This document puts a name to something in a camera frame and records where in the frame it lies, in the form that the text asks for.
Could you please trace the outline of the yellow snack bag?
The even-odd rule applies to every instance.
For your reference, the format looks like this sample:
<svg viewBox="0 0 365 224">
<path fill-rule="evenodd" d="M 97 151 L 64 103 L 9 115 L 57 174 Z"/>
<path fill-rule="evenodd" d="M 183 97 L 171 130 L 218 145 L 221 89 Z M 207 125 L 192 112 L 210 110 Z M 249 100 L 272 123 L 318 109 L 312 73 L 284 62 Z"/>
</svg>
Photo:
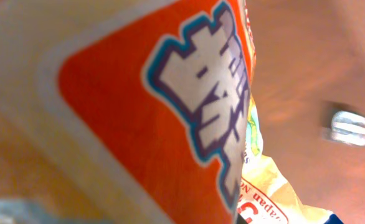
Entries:
<svg viewBox="0 0 365 224">
<path fill-rule="evenodd" d="M 0 1 L 0 223 L 339 223 L 264 156 L 245 1 Z"/>
</svg>

